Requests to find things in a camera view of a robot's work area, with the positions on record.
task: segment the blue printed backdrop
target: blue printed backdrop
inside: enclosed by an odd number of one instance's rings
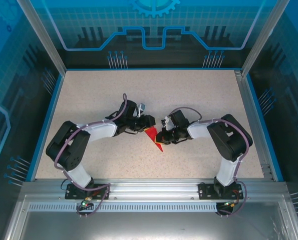
[[[275,2],[34,0],[33,5],[69,68],[126,68],[119,56],[112,59],[114,51],[123,51],[131,68],[219,68],[242,66]]]
[[[0,239],[27,174],[58,76],[16,0],[0,0]]]
[[[250,76],[283,177],[298,192],[298,0],[290,0]]]

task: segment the beige work surface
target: beige work surface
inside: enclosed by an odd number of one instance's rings
[[[251,133],[233,70],[68,71],[36,178],[64,178],[45,154],[63,122],[102,120],[119,109],[122,93],[146,105],[145,114],[155,117],[158,131],[161,119],[174,108],[187,106],[200,111],[204,120],[230,113]],[[183,113],[189,121],[198,117],[190,110]],[[82,163],[92,177],[109,179],[213,178],[220,167],[221,156],[210,138],[165,145],[163,150],[144,132],[123,133],[88,144]],[[254,145],[238,176],[263,177]]]

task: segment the black mounting bracket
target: black mounting bracket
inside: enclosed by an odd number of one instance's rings
[[[94,184],[92,187],[97,188],[103,186],[103,184]],[[92,196],[93,200],[101,200],[103,195],[105,194],[106,188],[100,189],[98,191],[84,191],[80,190],[76,186],[74,186],[72,183],[67,185],[67,189],[65,192],[65,199],[68,200],[83,200],[86,197]],[[109,199],[109,192],[104,198],[105,200]]]
[[[198,185],[198,193],[200,200],[236,200],[237,195],[233,192],[236,190],[238,192],[239,200],[243,199],[243,192],[241,185],[233,182],[229,186],[226,186],[225,192],[220,197],[214,189],[213,183],[200,183]]]

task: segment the red object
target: red object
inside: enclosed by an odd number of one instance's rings
[[[162,146],[160,143],[156,143],[155,142],[155,137],[158,134],[158,131],[155,127],[150,127],[144,130],[145,133],[151,138],[151,140],[157,145],[157,147],[161,150],[161,152],[163,152]]]

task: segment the gear graphic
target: gear graphic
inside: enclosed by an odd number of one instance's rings
[[[16,0],[0,0],[0,17],[7,23],[11,24],[19,14]]]
[[[170,10],[175,10],[175,5],[180,3],[180,0],[129,0],[133,6],[133,10],[137,10],[139,14],[144,14],[145,17],[157,15],[162,17],[163,14],[169,14]]]

